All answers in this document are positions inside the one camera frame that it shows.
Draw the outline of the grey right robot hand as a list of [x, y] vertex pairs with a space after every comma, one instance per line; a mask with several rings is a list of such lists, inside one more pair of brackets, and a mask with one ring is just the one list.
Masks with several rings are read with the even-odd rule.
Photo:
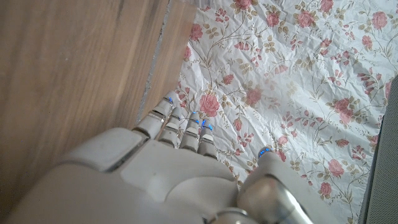
[[335, 223], [275, 150], [238, 186], [217, 160], [213, 126], [196, 113], [178, 134], [170, 92], [132, 130], [109, 129], [43, 176], [8, 223]]

